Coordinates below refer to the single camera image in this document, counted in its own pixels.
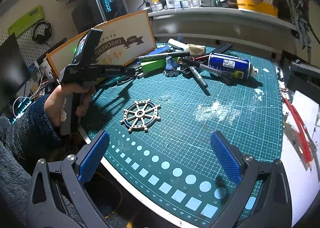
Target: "orange border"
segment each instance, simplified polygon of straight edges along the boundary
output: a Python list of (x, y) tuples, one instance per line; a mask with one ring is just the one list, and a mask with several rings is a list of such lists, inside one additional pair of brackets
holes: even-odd
[[(98, 25), (95, 26), (94, 28), (95, 28), (95, 29), (99, 29), (99, 28), (103, 27), (103, 26), (104, 26), (105, 24), (107, 24), (107, 23), (113, 23), (113, 22), (118, 21), (118, 20), (121, 20), (121, 19), (123, 19), (123, 18), (127, 18), (127, 17), (133, 16), (133, 15), (137, 15), (137, 14), (140, 14), (140, 13), (145, 13), (146, 18), (147, 18), (147, 21), (148, 21), (148, 24), (149, 24), (150, 34), (151, 34), (151, 36), (153, 36), (153, 31), (152, 31), (152, 28), (151, 28), (151, 24), (150, 24), (150, 20), (149, 20), (149, 17), (148, 17), (148, 13), (147, 13), (147, 11), (145, 11), (145, 10), (143, 10), (143, 11), (138, 11), (138, 12), (134, 12), (134, 13), (130, 13), (130, 14), (127, 14), (127, 15), (123, 15), (123, 16), (121, 16), (121, 17), (112, 19), (112, 20), (110, 20), (110, 21), (107, 21), (107, 22), (98, 24)], [(74, 36), (73, 38), (71, 38), (70, 40), (68, 40), (67, 42), (65, 42), (64, 44), (62, 44), (61, 46), (59, 46), (58, 48), (56, 48), (55, 50), (53, 50), (52, 52), (50, 52), (50, 53), (46, 56), (46, 59), (47, 59), (49, 65), (51, 66), (51, 68), (53, 69), (54, 73), (55, 73), (58, 77), (59, 77), (60, 72), (58, 72), (57, 68), (55, 67), (55, 65), (54, 65), (54, 63), (53, 63), (53, 61), (52, 61), (52, 59), (51, 59), (52, 55), (54, 55), (55, 53), (57, 53), (59, 50), (61, 50), (61, 49), (64, 48), (65, 46), (69, 45), (69, 44), (70, 44), (71, 42), (73, 42), (75, 39), (78, 39), (78, 38), (81, 39), (87, 32), (88, 32), (88, 30), (87, 30), (87, 31), (84, 31), (83, 33), (80, 33), (80, 34)], [(155, 49), (157, 48), (157, 45), (156, 45), (156, 41), (155, 41), (154, 36), (153, 36), (153, 39), (152, 39), (152, 40), (153, 40), (153, 48), (149, 49), (149, 50), (146, 51), (145, 53), (140, 54), (139, 56), (143, 56), (143, 55), (145, 55), (145, 54), (147, 54), (147, 53), (149, 53), (149, 52), (151, 52), (151, 51), (153, 51), (153, 50), (155, 50)], [(126, 65), (130, 64), (130, 63), (133, 62), (133, 61), (134, 61), (134, 59), (131, 59), (130, 61), (126, 62), (124, 65), (126, 66)]]

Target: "blue wd-40 can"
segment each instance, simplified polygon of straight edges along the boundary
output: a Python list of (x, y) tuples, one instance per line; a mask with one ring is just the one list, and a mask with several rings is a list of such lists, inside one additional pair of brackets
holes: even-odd
[(248, 79), (258, 75), (258, 69), (249, 60), (230, 55), (211, 53), (208, 66), (219, 71), (233, 72), (235, 78)]

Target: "white pegboard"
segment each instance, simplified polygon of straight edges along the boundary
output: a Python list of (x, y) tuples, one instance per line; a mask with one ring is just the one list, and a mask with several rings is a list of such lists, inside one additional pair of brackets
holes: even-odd
[[(45, 25), (41, 25), (38, 27), (35, 35), (37, 34), (44, 34), (44, 29), (46, 28)], [(33, 27), (27, 30), (24, 34), (20, 35), (17, 38), (17, 43), (20, 47), (21, 55), (27, 65), (30, 67), (33, 62), (38, 59), (43, 53), (45, 53), (50, 46), (52, 45), (52, 41), (49, 39), (47, 44), (39, 45), (32, 39)], [(2, 31), (0, 33), (0, 45), (4, 43), (4, 41), (9, 37), (7, 31)]]

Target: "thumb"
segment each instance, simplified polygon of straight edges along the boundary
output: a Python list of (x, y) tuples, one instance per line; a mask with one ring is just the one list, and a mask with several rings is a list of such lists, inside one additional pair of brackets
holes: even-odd
[(61, 85), (61, 93), (66, 96), (72, 93), (87, 93), (89, 88), (85, 88), (78, 83), (70, 83)]

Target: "brown ribbon banner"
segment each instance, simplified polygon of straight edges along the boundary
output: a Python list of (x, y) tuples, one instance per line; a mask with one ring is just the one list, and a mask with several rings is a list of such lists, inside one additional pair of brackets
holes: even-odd
[(109, 40), (103, 44), (101, 44), (99, 47), (97, 47), (94, 51), (95, 53), (95, 59), (97, 60), (103, 53), (105, 53), (107, 50), (112, 49), (113, 47), (117, 47), (120, 45), (123, 45), (126, 49), (130, 48), (130, 45), (133, 43), (136, 43), (137, 45), (140, 45), (144, 43), (142, 41), (143, 36), (137, 37), (137, 36), (131, 36), (125, 40), (123, 37), (116, 38)]

